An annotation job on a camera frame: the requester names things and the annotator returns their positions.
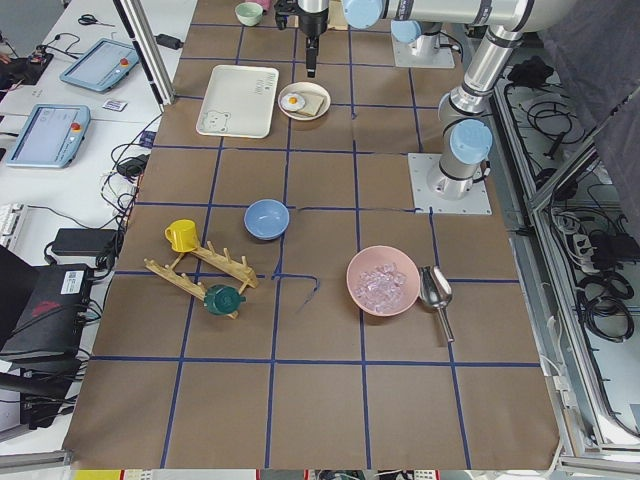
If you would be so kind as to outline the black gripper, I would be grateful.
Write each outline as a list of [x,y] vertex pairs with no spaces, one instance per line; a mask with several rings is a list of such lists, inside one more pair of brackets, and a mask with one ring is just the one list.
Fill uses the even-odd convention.
[[275,22],[284,30],[290,16],[298,17],[298,26],[307,36],[305,68],[308,78],[316,76],[318,37],[326,32],[329,18],[328,0],[277,0],[274,3]]

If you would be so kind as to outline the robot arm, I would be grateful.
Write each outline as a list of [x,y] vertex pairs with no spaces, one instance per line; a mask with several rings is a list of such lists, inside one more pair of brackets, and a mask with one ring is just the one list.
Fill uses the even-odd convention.
[[441,22],[392,20],[394,53],[433,56],[440,51]]
[[460,23],[487,27],[461,84],[444,95],[438,118],[443,153],[426,175],[428,188],[446,200],[458,200],[471,189],[493,137],[478,117],[513,50],[526,32],[557,23],[572,1],[344,1],[349,26],[367,29],[381,19],[400,24]]

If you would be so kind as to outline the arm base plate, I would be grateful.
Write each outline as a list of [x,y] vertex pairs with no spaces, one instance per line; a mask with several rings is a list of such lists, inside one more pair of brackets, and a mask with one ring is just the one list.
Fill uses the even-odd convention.
[[466,180],[454,180],[440,169],[440,154],[409,153],[408,167],[417,213],[491,215],[486,182],[480,168]]
[[392,38],[395,65],[406,68],[453,69],[455,60],[446,37],[422,35],[414,42],[405,43]]

